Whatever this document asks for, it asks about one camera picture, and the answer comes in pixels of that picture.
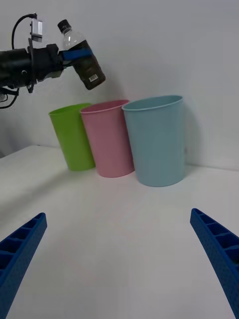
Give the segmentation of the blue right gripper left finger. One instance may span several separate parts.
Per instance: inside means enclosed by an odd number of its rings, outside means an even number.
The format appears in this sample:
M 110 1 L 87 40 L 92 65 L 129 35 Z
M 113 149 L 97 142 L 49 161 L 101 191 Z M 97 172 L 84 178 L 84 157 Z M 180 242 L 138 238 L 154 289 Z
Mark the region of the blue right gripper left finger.
M 47 228 L 41 212 L 0 242 L 0 318 L 6 318 Z

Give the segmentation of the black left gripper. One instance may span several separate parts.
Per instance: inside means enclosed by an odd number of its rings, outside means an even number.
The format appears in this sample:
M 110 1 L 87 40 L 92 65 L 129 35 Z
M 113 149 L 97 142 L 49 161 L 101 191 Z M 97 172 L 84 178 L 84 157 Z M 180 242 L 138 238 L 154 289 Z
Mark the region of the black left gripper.
M 63 64 L 63 61 L 74 61 L 92 56 L 91 49 L 59 51 L 56 44 L 46 45 L 44 48 L 33 49 L 33 70 L 37 82 L 48 78 L 59 78 L 64 70 L 74 66 L 73 62 Z

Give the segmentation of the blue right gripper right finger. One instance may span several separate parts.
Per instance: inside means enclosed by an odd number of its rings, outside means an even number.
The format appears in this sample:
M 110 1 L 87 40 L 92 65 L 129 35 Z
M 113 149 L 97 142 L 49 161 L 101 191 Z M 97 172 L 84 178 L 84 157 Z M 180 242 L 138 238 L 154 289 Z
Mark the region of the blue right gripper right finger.
M 190 224 L 201 242 L 236 318 L 239 317 L 239 238 L 194 208 Z

